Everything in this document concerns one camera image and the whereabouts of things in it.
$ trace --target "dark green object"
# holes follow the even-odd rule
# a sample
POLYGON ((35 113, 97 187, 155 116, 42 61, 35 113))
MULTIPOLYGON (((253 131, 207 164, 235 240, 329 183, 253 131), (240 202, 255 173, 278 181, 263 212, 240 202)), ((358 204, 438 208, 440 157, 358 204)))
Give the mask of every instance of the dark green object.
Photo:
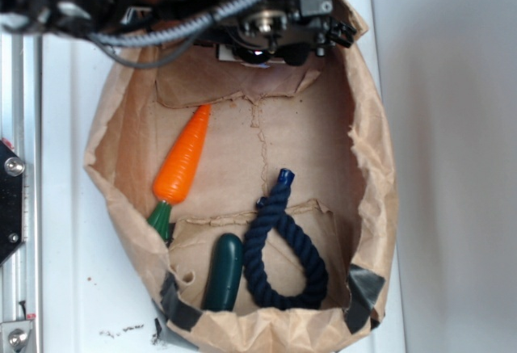
POLYGON ((156 205, 153 213, 147 219, 147 222, 162 236, 164 242, 168 242, 170 238, 169 219, 171 210, 172 206, 162 201, 156 205))
POLYGON ((232 311, 242 274, 242 243, 231 233, 223 234, 212 256, 203 309, 232 311))

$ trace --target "blue rope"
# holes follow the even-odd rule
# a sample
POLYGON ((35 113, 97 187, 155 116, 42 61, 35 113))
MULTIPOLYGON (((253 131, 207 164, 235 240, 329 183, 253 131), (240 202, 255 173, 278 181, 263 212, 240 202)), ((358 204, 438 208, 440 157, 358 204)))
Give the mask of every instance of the blue rope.
POLYGON ((263 197, 257 203, 257 218, 251 222, 244 237, 244 276, 255 303, 261 307, 319 309, 326 297, 329 275, 310 237, 285 212, 293 179, 294 174, 290 170, 282 169, 269 198, 263 197), (305 289, 297 296, 282 296, 267 281, 262 249, 266 245, 267 234, 273 228, 292 247, 305 269, 305 289))

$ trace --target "brown paper bag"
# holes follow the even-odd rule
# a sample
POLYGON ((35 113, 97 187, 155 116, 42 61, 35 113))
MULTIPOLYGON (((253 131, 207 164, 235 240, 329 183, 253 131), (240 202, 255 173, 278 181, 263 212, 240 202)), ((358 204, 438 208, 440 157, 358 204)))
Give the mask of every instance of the brown paper bag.
MULTIPOLYGON (((344 3, 341 10, 361 34, 360 17, 344 3)), ((160 50, 131 53, 126 57, 151 61, 160 50)), ((218 62, 201 47, 158 70, 115 65, 85 164, 168 326, 201 351, 336 351, 384 318, 397 223, 395 166, 384 109, 356 46, 299 68, 218 62), (213 103, 208 135, 190 194, 173 208, 167 249, 146 222, 157 203, 151 185, 201 103, 213 103), (259 309, 242 278, 234 312, 199 310, 215 240, 228 232, 243 237, 254 202, 268 195, 282 167, 296 174, 288 213, 330 274, 321 309, 259 309)), ((274 231, 263 257, 271 285, 296 295, 303 269, 274 231)))

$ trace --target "cardboard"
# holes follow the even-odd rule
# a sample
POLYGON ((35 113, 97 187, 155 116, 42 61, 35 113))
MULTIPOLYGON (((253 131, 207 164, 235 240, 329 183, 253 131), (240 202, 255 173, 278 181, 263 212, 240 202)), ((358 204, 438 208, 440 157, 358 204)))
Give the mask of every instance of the cardboard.
MULTIPOLYGON (((359 35, 366 27, 338 2, 359 35)), ((126 57, 152 61, 157 48, 126 57)), ((291 169, 289 210, 312 238, 330 273, 318 311, 258 309, 242 278, 233 313, 204 312, 189 330, 169 327, 201 351, 327 352, 367 335, 352 333, 351 264, 388 282, 397 226, 395 165, 384 109, 360 51, 335 48, 300 68, 257 70, 215 60, 194 47, 155 70, 115 65, 92 125, 85 166, 124 248, 157 304, 172 273, 182 302, 199 307, 215 240, 242 237, 254 202, 267 195, 280 168, 291 169), (210 102, 208 135, 191 192, 175 206, 169 249, 146 222, 157 201, 151 185, 195 105, 210 102)), ((271 285, 284 295, 304 285, 296 256, 274 231, 263 252, 271 285)), ((382 321, 388 284, 372 319, 382 321)))

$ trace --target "carrot toy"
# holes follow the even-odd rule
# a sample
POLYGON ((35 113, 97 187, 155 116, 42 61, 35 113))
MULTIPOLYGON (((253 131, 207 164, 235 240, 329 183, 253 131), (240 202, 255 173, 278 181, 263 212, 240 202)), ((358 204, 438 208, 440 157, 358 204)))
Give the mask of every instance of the carrot toy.
POLYGON ((200 162, 207 134, 210 105, 200 106, 191 117, 178 140, 170 149, 153 184, 153 193, 160 200, 148 222, 164 241, 169 240, 169 218, 172 205, 187 198, 200 162))

